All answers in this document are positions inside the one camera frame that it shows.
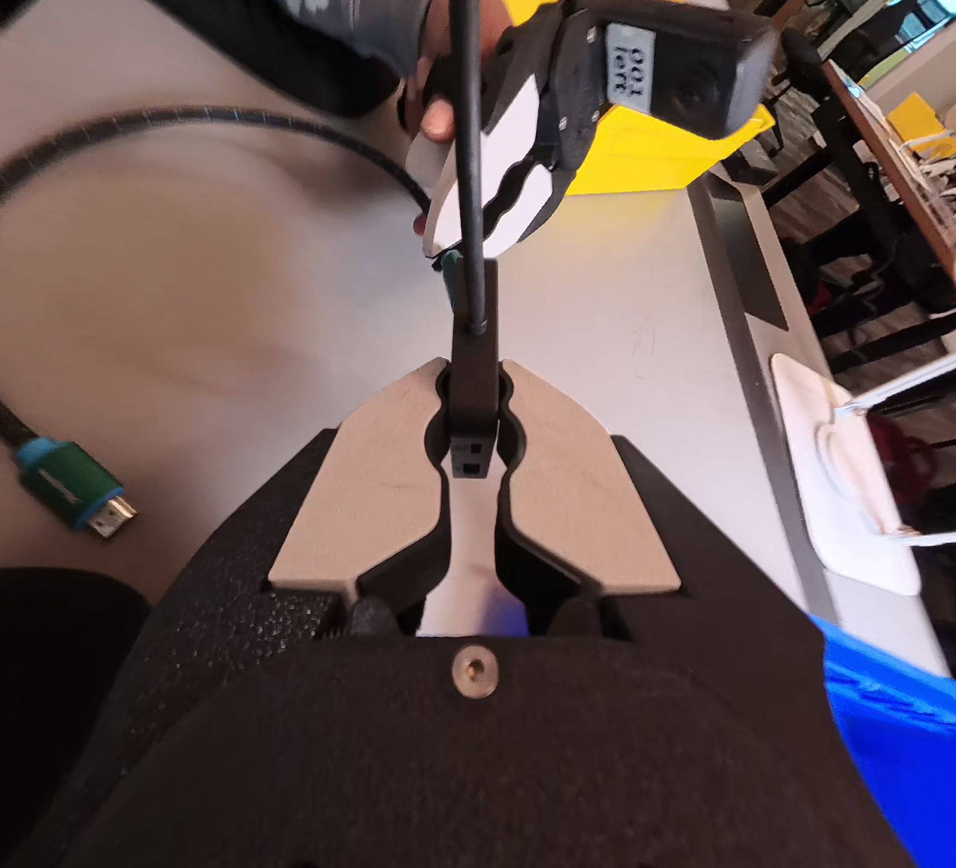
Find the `white folding stand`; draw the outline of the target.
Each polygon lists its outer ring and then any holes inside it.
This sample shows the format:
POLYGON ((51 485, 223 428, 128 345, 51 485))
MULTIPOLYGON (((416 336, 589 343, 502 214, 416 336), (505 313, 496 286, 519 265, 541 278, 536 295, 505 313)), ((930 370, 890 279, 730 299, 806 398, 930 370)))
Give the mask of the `white folding stand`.
POLYGON ((912 549, 952 546, 955 533, 925 534, 903 522, 868 417, 892 396, 954 372, 955 355, 857 396, 781 353, 770 366, 806 530, 819 560, 833 574, 917 596, 922 581, 912 549))

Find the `black HDMI cable green plugs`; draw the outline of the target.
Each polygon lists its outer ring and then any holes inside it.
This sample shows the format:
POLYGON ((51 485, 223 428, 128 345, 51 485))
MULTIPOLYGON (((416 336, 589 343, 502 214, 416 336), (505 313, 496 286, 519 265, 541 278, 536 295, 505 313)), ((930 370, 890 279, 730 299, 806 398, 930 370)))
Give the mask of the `black HDMI cable green plugs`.
MULTIPOLYGON (((435 195, 432 184, 414 177, 371 144, 334 125, 256 108, 192 105, 153 107, 119 112, 68 125, 2 160, 2 204, 29 181, 68 157, 110 141, 161 128, 192 124, 224 124, 275 130, 311 137, 338 147, 379 169, 427 214, 435 195)), ((73 531, 89 530, 110 539, 136 516, 123 483, 83 447, 43 435, 5 401, 1 405, 2 444, 16 466, 20 486, 73 531)))

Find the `small black box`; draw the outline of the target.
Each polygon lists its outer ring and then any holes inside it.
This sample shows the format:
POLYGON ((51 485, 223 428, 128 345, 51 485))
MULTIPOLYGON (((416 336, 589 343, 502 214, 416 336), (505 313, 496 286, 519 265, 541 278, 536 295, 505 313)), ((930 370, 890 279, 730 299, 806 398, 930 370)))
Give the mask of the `small black box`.
POLYGON ((745 142, 732 151, 721 164, 734 183, 762 188, 779 176, 779 171, 758 138, 745 142))

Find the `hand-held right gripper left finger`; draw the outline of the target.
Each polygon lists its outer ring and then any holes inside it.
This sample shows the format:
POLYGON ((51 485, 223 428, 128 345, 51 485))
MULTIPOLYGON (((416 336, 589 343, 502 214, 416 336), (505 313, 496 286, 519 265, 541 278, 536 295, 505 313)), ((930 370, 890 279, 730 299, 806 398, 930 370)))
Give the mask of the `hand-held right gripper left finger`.
POLYGON ((448 573, 448 360, 391 383, 343 420, 269 571, 271 587, 377 599, 398 618, 448 573))

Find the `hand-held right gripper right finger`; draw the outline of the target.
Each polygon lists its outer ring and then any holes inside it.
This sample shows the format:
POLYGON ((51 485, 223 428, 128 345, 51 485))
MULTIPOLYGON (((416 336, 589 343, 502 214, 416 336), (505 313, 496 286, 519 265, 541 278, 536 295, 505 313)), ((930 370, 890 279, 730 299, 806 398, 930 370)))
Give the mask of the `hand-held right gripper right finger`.
POLYGON ((495 523, 499 582, 530 631, 567 605, 614 623, 615 599, 664 597, 682 580, 618 446, 575 398, 514 360, 500 366, 495 523))

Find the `black office chair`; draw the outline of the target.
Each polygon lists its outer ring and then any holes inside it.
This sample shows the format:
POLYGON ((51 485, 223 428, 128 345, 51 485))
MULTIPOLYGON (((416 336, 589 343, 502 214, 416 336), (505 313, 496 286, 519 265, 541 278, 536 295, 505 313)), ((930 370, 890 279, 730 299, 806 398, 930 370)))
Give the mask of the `black office chair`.
POLYGON ((814 44, 801 30, 794 27, 783 29, 780 46, 783 49, 784 67, 771 83, 786 84, 823 104, 832 93, 830 81, 824 73, 823 61, 814 44))

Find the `blue plastic bin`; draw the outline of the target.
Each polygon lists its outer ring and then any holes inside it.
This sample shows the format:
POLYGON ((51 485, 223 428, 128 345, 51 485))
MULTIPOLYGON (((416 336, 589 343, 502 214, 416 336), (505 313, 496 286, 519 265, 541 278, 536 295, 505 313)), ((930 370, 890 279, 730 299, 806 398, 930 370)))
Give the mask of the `blue plastic bin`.
POLYGON ((955 865, 955 682, 811 616, 843 742, 916 865, 955 865))

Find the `small black adapter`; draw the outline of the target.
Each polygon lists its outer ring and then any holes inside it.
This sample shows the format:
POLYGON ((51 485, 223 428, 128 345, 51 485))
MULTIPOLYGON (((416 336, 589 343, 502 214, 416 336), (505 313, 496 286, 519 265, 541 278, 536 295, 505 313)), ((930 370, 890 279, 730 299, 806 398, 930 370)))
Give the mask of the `small black adapter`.
POLYGON ((472 333, 465 309, 464 273, 457 272, 448 376, 448 437, 452 475, 487 477, 498 431, 498 266, 484 262, 485 325, 472 333))

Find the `wooden top desk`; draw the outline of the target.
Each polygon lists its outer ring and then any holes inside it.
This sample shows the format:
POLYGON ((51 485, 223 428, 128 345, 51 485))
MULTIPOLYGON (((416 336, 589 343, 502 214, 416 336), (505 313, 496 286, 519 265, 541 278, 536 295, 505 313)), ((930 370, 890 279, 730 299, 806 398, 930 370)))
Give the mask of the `wooden top desk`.
POLYGON ((832 61, 821 64, 830 95, 813 111, 833 165, 850 188, 859 207, 872 222, 880 253, 889 254, 895 229, 887 211, 887 199, 872 181, 857 154, 862 143, 888 181, 908 216, 930 247, 936 261, 951 280, 955 279, 954 201, 945 197, 919 169, 914 156, 902 147, 896 134, 881 121, 878 110, 864 102, 864 93, 832 61))

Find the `small yellow bin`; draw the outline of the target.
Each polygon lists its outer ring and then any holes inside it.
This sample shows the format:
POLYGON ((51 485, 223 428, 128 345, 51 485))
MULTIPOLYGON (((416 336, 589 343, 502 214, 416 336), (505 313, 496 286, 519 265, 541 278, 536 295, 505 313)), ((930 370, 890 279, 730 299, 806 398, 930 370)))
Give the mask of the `small yellow bin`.
POLYGON ((912 93, 885 118, 902 146, 924 161, 955 157, 954 124, 942 121, 919 94, 912 93))

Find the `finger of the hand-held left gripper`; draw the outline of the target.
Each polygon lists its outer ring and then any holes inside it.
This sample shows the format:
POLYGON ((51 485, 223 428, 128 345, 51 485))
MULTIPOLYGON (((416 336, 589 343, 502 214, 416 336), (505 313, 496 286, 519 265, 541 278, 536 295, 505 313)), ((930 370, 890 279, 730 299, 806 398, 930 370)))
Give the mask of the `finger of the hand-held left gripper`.
MULTIPOLYGON (((540 110, 535 77, 526 76, 519 87, 502 86, 495 98, 491 117, 479 134, 483 254, 484 205, 490 202, 510 169, 540 169, 532 153, 540 110)), ((431 193, 423 253, 432 260, 460 248, 464 242, 455 152, 454 143, 438 145, 421 136, 421 176, 431 193)))
POLYGON ((547 169, 510 169, 484 205, 484 258, 495 259, 517 244, 549 202, 552 173, 547 169))

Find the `red fabric bag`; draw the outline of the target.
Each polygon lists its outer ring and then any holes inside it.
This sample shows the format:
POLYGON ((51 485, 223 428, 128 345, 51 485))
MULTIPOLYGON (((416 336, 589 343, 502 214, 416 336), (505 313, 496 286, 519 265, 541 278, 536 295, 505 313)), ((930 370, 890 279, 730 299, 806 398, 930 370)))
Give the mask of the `red fabric bag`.
POLYGON ((935 452, 922 439, 907 435, 893 420, 872 412, 867 421, 898 507, 915 511, 926 503, 937 473, 935 452))

